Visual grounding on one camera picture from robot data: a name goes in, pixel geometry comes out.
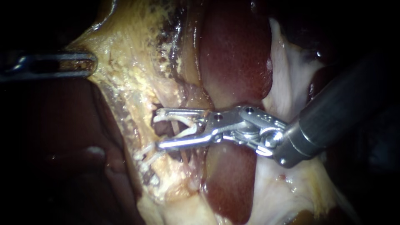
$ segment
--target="dark background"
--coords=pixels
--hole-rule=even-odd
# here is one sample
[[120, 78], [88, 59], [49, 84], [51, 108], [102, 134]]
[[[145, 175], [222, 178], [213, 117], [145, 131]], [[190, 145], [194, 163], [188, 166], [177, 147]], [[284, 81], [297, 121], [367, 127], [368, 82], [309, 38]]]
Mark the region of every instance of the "dark background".
[[[0, 60], [9, 50], [57, 50], [77, 38], [95, 18], [97, 1], [32, 1], [1, 3]], [[375, 47], [396, 45], [393, 12], [387, 2], [279, 1], [267, 3], [288, 38], [300, 46], [321, 49], [324, 60], [342, 68]], [[3, 219], [46, 224], [52, 217], [54, 194], [27, 159], [29, 146], [21, 139], [29, 90], [35, 83], [0, 85], [2, 128]], [[354, 129], [329, 152], [327, 169], [365, 224], [397, 221], [400, 133], [398, 102]]]

